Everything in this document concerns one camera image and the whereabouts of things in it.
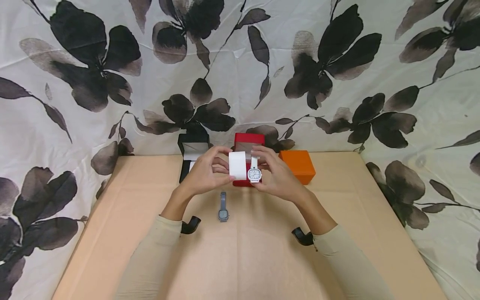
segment watch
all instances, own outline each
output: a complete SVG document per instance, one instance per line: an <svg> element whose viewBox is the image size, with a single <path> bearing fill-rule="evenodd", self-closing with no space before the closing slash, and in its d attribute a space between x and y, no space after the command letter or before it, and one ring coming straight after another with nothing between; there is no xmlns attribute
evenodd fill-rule
<svg viewBox="0 0 480 300"><path fill-rule="evenodd" d="M218 211L218 219L220 222L226 222L228 220L228 210L227 210L227 193L220 193L220 210Z"/></svg>
<svg viewBox="0 0 480 300"><path fill-rule="evenodd" d="M247 172L247 178L250 183L259 183L262 179L262 172L258 168L258 157L252 156L252 164Z"/></svg>

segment fabric backdrop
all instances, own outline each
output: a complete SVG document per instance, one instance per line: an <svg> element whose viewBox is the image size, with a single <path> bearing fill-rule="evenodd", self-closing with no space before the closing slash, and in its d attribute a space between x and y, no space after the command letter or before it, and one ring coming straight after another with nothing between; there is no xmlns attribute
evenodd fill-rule
<svg viewBox="0 0 480 300"><path fill-rule="evenodd" d="M50 299L117 157L185 131L361 152L447 296L480 299L480 0L3 0L0 20L0 299Z"/></svg>

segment white watch strap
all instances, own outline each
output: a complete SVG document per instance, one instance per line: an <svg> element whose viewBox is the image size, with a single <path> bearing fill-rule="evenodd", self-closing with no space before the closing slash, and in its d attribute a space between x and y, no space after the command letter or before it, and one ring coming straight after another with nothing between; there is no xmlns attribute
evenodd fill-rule
<svg viewBox="0 0 480 300"><path fill-rule="evenodd" d="M250 165L252 169L257 169L258 168L258 157L257 156L252 156L252 164Z"/></svg>

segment orange box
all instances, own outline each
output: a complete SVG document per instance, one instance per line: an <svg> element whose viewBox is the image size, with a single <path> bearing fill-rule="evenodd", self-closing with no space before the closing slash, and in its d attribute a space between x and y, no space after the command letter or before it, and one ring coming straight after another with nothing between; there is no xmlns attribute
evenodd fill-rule
<svg viewBox="0 0 480 300"><path fill-rule="evenodd" d="M306 150L280 151L278 157L287 164L303 185L309 184L316 174L310 155Z"/></svg>

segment sleeve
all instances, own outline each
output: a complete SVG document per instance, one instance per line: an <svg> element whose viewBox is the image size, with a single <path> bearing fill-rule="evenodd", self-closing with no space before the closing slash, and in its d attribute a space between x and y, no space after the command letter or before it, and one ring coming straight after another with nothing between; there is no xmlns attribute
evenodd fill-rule
<svg viewBox="0 0 480 300"><path fill-rule="evenodd" d="M394 300L387 284L348 233L337 225L313 243L332 267L348 300Z"/></svg>
<svg viewBox="0 0 480 300"><path fill-rule="evenodd" d="M156 217L148 234L130 257L114 299L157 299L180 232L181 221Z"/></svg>

